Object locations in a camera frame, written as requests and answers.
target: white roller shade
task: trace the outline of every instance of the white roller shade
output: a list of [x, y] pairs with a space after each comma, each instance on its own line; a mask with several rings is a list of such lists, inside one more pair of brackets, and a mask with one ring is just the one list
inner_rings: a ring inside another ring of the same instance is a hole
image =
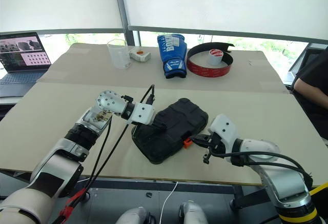
[[0, 32], [121, 29], [117, 0], [0, 0]]
[[183, 28], [328, 39], [328, 0], [125, 0], [130, 29]]

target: red tape roll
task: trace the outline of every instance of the red tape roll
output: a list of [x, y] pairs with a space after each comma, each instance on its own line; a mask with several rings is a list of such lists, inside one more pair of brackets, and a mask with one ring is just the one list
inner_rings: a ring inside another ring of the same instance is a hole
[[[227, 74], [230, 71], [231, 64], [233, 62], [232, 57], [227, 53], [229, 46], [234, 46], [234, 45], [213, 42], [213, 43], [204, 43], [204, 44], [201, 44], [201, 45], [191, 48], [187, 54], [187, 68], [191, 72], [193, 72], [197, 75], [200, 75], [200, 76], [204, 76], [204, 77], [224, 76], [225, 74]], [[226, 67], [206, 68], [206, 67], [199, 66], [190, 60], [190, 57], [192, 57], [193, 55], [195, 55], [199, 52], [203, 52], [203, 51], [210, 51], [211, 49], [220, 49], [224, 52], [222, 61], [227, 64]]]

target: gray floor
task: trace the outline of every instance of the gray floor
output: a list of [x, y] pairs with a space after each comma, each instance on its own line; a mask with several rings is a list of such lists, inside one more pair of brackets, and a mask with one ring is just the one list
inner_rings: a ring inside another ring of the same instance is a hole
[[[0, 195], [9, 195], [11, 192], [24, 187], [26, 184], [0, 173]], [[243, 187], [244, 194], [257, 190], [256, 187]], [[119, 216], [126, 210], [138, 206], [145, 207], [157, 219], [159, 223], [160, 210], [169, 192], [142, 191], [142, 190], [115, 190], [95, 189], [90, 191], [91, 198], [88, 202], [78, 205], [67, 224], [100, 224], [115, 223]], [[270, 202], [239, 210], [237, 213], [229, 207], [233, 195], [174, 192], [168, 199], [164, 208], [162, 224], [178, 223], [178, 209], [182, 202], [192, 200], [204, 210], [208, 222], [211, 223], [260, 223], [261, 221], [276, 215], [276, 211]], [[59, 199], [55, 205], [50, 220], [54, 220], [60, 210], [65, 206], [67, 198]]]

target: person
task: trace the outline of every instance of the person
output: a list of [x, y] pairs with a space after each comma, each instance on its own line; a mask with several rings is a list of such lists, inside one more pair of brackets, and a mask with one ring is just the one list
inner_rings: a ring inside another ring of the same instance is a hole
[[293, 93], [320, 136], [328, 140], [328, 48], [296, 76]]

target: laptop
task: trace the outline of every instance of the laptop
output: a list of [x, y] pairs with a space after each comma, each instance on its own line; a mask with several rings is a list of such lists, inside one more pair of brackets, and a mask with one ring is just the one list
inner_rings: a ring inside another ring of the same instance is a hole
[[24, 96], [51, 65], [36, 32], [0, 35], [0, 62], [0, 97]]

